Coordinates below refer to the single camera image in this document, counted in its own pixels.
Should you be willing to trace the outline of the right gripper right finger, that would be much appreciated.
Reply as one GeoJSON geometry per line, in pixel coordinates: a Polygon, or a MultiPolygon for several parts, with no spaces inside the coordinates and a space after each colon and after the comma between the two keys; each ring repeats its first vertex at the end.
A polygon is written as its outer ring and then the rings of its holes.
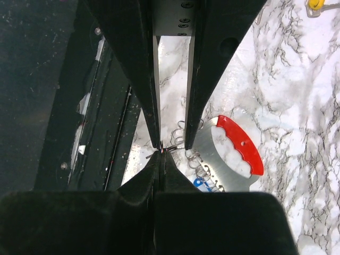
{"type": "Polygon", "coordinates": [[[264,192],[198,191],[155,152],[155,254],[297,254],[280,202],[264,192]]]}

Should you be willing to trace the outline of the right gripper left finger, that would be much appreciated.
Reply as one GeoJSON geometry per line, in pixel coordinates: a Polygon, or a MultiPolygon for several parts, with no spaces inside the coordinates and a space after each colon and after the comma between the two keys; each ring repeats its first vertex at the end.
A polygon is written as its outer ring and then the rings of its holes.
{"type": "Polygon", "coordinates": [[[1,254],[155,254],[162,155],[115,191],[13,192],[1,200],[1,254]]]}

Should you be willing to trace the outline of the metal key organizer red handle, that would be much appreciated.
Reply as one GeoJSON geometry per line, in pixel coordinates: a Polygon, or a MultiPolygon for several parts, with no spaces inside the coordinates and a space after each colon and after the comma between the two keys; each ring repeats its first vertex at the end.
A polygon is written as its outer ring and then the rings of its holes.
{"type": "Polygon", "coordinates": [[[175,162],[193,183],[195,179],[215,186],[219,192],[257,192],[265,168],[257,146],[231,118],[218,115],[201,121],[191,149],[184,147],[184,121],[171,132],[175,162]]]}

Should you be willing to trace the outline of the key with black tag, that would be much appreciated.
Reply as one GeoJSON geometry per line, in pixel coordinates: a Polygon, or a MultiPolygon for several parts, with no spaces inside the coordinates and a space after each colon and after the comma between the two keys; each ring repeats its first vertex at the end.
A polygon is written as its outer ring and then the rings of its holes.
{"type": "Polygon", "coordinates": [[[178,150],[183,150],[178,144],[169,147],[161,147],[147,155],[146,159],[150,159],[152,162],[160,162],[165,156],[178,150]]]}

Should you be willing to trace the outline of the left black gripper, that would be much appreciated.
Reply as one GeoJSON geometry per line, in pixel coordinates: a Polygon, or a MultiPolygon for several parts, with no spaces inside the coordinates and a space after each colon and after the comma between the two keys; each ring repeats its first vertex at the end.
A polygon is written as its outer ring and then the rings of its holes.
{"type": "Polygon", "coordinates": [[[161,146],[156,36],[192,35],[184,129],[189,150],[210,96],[265,3],[161,0],[151,9],[151,1],[86,2],[141,105],[154,148],[161,146]]]}

